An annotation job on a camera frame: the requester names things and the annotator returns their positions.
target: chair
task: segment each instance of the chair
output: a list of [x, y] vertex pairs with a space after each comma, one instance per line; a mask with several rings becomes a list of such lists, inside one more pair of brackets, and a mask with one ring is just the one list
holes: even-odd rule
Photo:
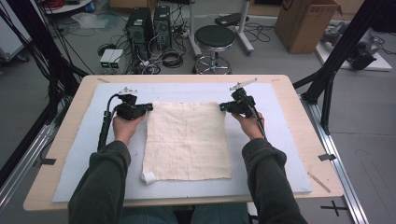
[[195, 43], [201, 49], [208, 49], [210, 56], [196, 60], [192, 72], [195, 74], [228, 75], [232, 73], [230, 64], [219, 57], [219, 51], [229, 49], [234, 42], [234, 34], [230, 29], [219, 25], [208, 25], [199, 28], [194, 35]]

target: wooden table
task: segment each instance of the wooden table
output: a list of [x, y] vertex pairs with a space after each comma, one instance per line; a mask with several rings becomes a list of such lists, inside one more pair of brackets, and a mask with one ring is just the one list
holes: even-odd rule
[[[76, 137], [78, 127], [90, 105], [91, 98], [99, 83], [205, 83], [238, 82], [257, 78], [259, 82], [271, 83], [278, 102], [289, 125], [294, 143], [300, 153], [304, 168], [308, 172], [313, 191], [297, 194], [296, 198], [340, 197], [343, 187], [329, 161], [321, 161], [318, 156], [325, 153], [318, 136], [288, 77], [281, 75], [231, 75], [231, 76], [88, 76], [84, 77], [78, 92], [70, 105], [59, 132], [57, 133], [47, 158], [56, 159], [54, 165], [43, 165], [23, 204], [25, 210], [43, 211], [67, 209], [67, 203], [53, 203], [52, 197], [58, 182], [68, 150]], [[172, 200], [125, 201], [124, 206], [231, 203], [248, 202], [249, 197], [211, 197]]]

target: person's right hand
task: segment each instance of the person's right hand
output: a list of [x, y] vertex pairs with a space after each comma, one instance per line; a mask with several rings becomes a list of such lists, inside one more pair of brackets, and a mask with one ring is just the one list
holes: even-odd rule
[[125, 146], [129, 145], [129, 142], [136, 132], [137, 125], [146, 118], [146, 115], [139, 117], [134, 120], [123, 119], [120, 116], [116, 116], [113, 119], [113, 131], [115, 140], [121, 141]]
[[[234, 118], [236, 118], [239, 121], [242, 130], [250, 138], [250, 140], [253, 140], [255, 138], [264, 138], [264, 135], [262, 134], [262, 131], [260, 131], [260, 127], [259, 124], [257, 123], [256, 118], [251, 117], [247, 119], [241, 116], [240, 114], [234, 114], [234, 113], [232, 113], [232, 115]], [[260, 112], [259, 112], [259, 118], [261, 118], [262, 127], [264, 127], [264, 117]]]

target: person's arm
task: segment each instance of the person's arm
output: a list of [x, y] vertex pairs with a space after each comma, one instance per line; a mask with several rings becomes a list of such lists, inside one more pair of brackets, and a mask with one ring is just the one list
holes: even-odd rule
[[233, 116], [250, 138], [242, 149], [242, 155], [247, 167], [247, 185], [258, 211], [259, 223], [306, 223], [286, 178], [286, 154], [271, 146], [255, 119]]
[[113, 119], [115, 141], [91, 154], [89, 168], [68, 204], [69, 223], [119, 222], [131, 163], [127, 146], [144, 118]]

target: computer tower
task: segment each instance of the computer tower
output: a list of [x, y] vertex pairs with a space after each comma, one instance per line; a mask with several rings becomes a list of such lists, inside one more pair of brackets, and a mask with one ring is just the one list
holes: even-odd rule
[[172, 33], [170, 21], [171, 9], [169, 6], [156, 6], [154, 11], [154, 32], [156, 37], [157, 49], [172, 47]]
[[154, 40], [152, 40], [154, 38], [154, 29], [149, 8], [133, 8], [125, 25], [125, 30], [133, 54], [138, 53], [141, 59], [148, 60], [154, 50]]

